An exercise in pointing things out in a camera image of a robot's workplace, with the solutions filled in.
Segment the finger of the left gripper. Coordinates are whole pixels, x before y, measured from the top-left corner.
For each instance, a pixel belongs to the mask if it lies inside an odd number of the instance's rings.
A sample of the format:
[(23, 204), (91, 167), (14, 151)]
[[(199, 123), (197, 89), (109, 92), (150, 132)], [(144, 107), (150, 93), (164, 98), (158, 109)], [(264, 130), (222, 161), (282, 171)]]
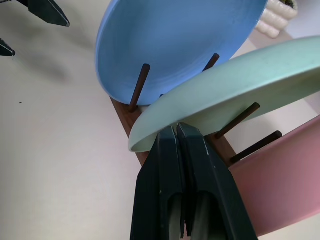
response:
[(28, 11), (44, 22), (52, 25), (69, 27), (70, 21), (54, 0), (19, 0)]
[(13, 57), (16, 52), (7, 43), (0, 38), (0, 56)]

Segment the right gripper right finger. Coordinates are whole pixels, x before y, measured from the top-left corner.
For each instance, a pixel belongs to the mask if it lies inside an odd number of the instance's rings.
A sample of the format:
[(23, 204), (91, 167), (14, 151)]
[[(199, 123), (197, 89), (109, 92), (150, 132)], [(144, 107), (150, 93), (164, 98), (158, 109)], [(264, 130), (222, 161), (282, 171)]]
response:
[(177, 125), (187, 182), (187, 234), (192, 240), (255, 240), (235, 180), (200, 131)]

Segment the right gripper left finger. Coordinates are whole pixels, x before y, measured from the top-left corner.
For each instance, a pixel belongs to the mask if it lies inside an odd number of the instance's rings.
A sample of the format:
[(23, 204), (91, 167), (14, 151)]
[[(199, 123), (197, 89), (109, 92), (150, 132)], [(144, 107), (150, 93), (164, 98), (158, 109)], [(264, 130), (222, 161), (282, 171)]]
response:
[(138, 173), (130, 239), (182, 239), (185, 188), (179, 143), (169, 126), (157, 134)]

